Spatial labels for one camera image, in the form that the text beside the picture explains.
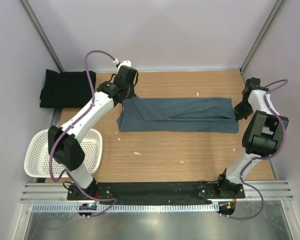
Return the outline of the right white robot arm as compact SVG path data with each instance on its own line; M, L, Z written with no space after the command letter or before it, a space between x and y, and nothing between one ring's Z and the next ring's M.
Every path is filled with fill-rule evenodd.
M242 137L243 152L229 168L219 175L215 192L221 198L234 198L243 193L247 174L262 160L275 157L286 141L289 118L281 115L271 101L271 93L288 83L276 81L277 87L262 86L259 78L246 80L242 100L233 111L236 120L251 120Z

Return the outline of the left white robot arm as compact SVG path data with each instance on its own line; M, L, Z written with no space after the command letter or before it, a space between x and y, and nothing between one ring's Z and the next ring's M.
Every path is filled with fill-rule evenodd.
M103 115L117 104L135 96L135 81L138 71L123 65L118 69L113 82L105 81L99 85L92 99L68 122L61 127L55 125L48 129L49 173L54 181L52 160L63 165L67 174L79 187L78 193L85 200L96 194L96 180L84 165L85 153L81 142L90 129Z

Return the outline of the blue-grey t shirt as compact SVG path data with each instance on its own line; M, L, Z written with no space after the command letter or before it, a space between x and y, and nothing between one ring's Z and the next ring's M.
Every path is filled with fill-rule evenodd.
M117 119L121 132L207 132L236 134L232 100L208 98L141 98L122 103Z

